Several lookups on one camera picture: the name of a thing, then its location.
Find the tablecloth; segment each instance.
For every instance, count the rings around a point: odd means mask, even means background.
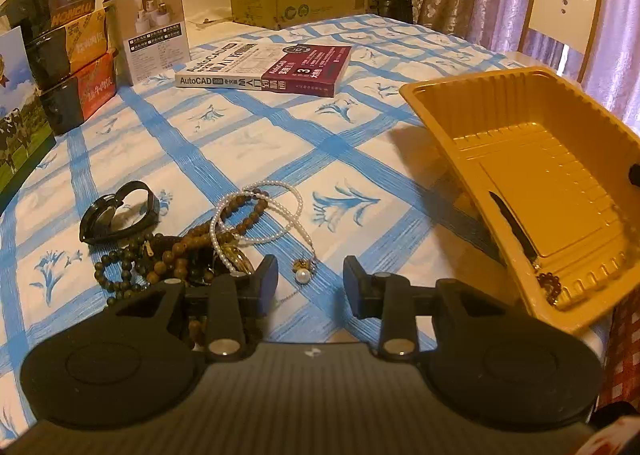
[[[390,271],[415,285],[455,277],[482,287],[511,282],[466,194],[399,95],[406,82],[518,66],[454,36],[373,15],[259,29],[240,40],[353,45],[335,98],[174,87],[174,71],[124,87],[80,128],[58,140],[0,218],[0,445],[33,423],[19,385],[24,356],[46,337],[104,308],[93,264],[106,248],[79,242],[87,207],[124,182],[146,182],[160,200],[158,232],[175,235],[211,217],[223,194],[269,178],[295,185],[318,272],[298,286],[291,262],[306,249],[288,235],[250,248],[254,265],[279,262],[269,340],[375,342],[379,322],[357,321],[342,288],[342,261]],[[216,43],[192,49],[195,60]],[[295,208],[290,193],[269,189]],[[134,202],[123,218],[142,211]],[[264,218],[250,232],[278,227]],[[107,270],[111,279],[116,269]],[[434,346],[418,318],[421,348]],[[590,342],[602,350],[606,327]]]

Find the chair backrest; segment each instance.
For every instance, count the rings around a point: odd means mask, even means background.
[[[582,53],[582,81],[595,38],[602,0],[529,0],[518,51],[529,29],[541,32]]]

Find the blue sky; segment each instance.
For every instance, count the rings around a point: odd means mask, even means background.
[[[0,54],[4,60],[4,75],[9,79],[6,87],[0,86],[0,116],[2,116],[15,108],[21,108],[25,97],[33,92],[35,83],[24,51],[20,28],[0,35]]]

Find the purple curtain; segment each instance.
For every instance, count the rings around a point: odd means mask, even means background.
[[[528,0],[475,0],[466,38],[497,52],[516,50]],[[529,32],[526,54],[558,67],[562,45]],[[577,77],[582,55],[570,52],[565,74]],[[640,0],[603,0],[583,89],[640,133]]]

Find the pearl necklace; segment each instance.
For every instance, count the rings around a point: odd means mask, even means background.
[[[285,188],[290,191],[298,201],[298,208],[296,209],[295,214],[289,212],[282,204],[276,202],[271,197],[257,191],[258,186],[280,186],[281,188]],[[252,197],[262,199],[267,202],[268,207],[275,210],[277,213],[280,213],[286,220],[288,221],[287,225],[284,226],[283,229],[274,233],[273,235],[268,235],[266,237],[258,237],[254,239],[243,237],[238,233],[234,232],[233,226],[227,226],[222,221],[222,212],[229,205],[229,203],[238,196]],[[303,228],[302,224],[300,224],[300,215],[302,215],[302,207],[303,200],[302,195],[298,190],[296,190],[292,185],[287,184],[286,182],[282,182],[279,180],[265,180],[261,182],[254,182],[252,184],[248,184],[244,186],[241,191],[236,191],[234,193],[229,193],[222,197],[216,206],[216,211],[214,213],[213,218],[211,219],[211,224],[209,226],[209,235],[211,236],[211,244],[213,245],[213,249],[225,265],[225,267],[229,270],[229,272],[234,273],[236,271],[234,265],[226,258],[225,254],[222,252],[222,248],[218,244],[218,238],[216,237],[216,227],[219,228],[218,233],[222,232],[230,232],[234,238],[240,242],[241,245],[256,245],[256,244],[266,244],[268,242],[277,240],[287,233],[291,231],[291,228],[297,229],[297,231],[302,236],[303,240],[309,245],[311,249],[311,259],[304,260],[302,258],[295,260],[293,263],[293,272],[296,273],[296,281],[298,283],[308,283],[311,280],[311,276],[315,272],[316,268],[316,250],[314,248],[313,241],[311,240],[311,236],[306,232],[306,229]]]

